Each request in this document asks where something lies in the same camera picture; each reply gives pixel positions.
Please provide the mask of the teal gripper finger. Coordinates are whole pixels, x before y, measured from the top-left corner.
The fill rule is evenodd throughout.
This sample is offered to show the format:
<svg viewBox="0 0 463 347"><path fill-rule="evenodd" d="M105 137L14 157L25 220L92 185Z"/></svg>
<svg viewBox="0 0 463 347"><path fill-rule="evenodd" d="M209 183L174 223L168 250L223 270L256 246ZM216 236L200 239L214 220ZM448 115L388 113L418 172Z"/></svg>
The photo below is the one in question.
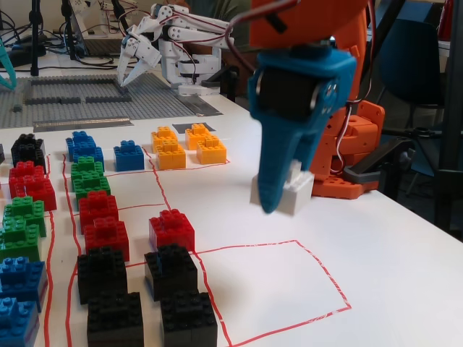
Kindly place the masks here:
<svg viewBox="0 0 463 347"><path fill-rule="evenodd" d="M1 48L0 48L0 58L1 58L1 64L3 68L6 70L9 79L6 80L3 77L1 77L1 85L10 89L14 90L17 86L17 77L16 73L14 70L14 67L12 66L12 63L10 61L10 58L8 56L7 50L5 49L4 43L2 40L0 40L1 43Z"/></svg>

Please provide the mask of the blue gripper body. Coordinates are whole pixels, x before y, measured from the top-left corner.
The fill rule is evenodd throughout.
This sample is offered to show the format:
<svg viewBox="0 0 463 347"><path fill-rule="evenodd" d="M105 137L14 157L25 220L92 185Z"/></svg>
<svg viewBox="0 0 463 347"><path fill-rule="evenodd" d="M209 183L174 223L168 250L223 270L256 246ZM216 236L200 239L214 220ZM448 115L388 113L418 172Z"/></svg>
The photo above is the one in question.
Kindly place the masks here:
<svg viewBox="0 0 463 347"><path fill-rule="evenodd" d="M332 46L263 51L248 87L252 115L272 116L303 132L322 129L343 108L357 60Z"/></svg>

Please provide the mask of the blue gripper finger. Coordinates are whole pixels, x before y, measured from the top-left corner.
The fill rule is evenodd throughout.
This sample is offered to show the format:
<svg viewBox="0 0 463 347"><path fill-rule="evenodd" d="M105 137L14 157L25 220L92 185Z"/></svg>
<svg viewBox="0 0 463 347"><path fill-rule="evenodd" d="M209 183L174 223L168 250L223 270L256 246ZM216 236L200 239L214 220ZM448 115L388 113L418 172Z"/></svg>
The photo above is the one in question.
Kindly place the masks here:
<svg viewBox="0 0 463 347"><path fill-rule="evenodd" d="M258 193L263 211L272 213L279 205L284 182L302 133L291 122L260 120L262 140Z"/></svg>
<svg viewBox="0 0 463 347"><path fill-rule="evenodd" d="M296 160L301 163L301 171L309 171L315 152L325 129L316 127L297 131Z"/></svg>

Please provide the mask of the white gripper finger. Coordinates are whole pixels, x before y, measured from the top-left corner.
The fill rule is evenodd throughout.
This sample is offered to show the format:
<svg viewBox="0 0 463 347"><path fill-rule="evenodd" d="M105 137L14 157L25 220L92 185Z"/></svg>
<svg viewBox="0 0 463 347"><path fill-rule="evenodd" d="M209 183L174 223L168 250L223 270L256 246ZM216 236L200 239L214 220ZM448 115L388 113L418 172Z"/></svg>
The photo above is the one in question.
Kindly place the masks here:
<svg viewBox="0 0 463 347"><path fill-rule="evenodd" d="M137 50L132 58L137 58L138 61L133 70L127 76L125 76L126 72L124 73L124 78L121 78L122 87L127 86L129 83L136 80L141 74L155 67L161 59L161 54L152 45L149 45L146 42L137 41Z"/></svg>
<svg viewBox="0 0 463 347"><path fill-rule="evenodd" d="M131 35L127 35L122 40L119 63L117 67L118 78L124 78L124 73L126 72L127 66L130 63L132 57L135 55L136 50L137 39L133 38Z"/></svg>

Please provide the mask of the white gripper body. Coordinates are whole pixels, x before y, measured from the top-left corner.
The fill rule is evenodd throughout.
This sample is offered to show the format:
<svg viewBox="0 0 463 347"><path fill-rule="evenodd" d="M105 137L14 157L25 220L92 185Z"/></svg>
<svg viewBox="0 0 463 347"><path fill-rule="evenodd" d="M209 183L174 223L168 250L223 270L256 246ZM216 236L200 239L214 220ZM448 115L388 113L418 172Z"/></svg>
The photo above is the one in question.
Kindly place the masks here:
<svg viewBox="0 0 463 347"><path fill-rule="evenodd" d="M138 25L132 25L128 28L125 37L125 45L127 46L128 42L134 39L153 46L159 39L162 29L163 25L159 20L153 19L150 16L143 17Z"/></svg>

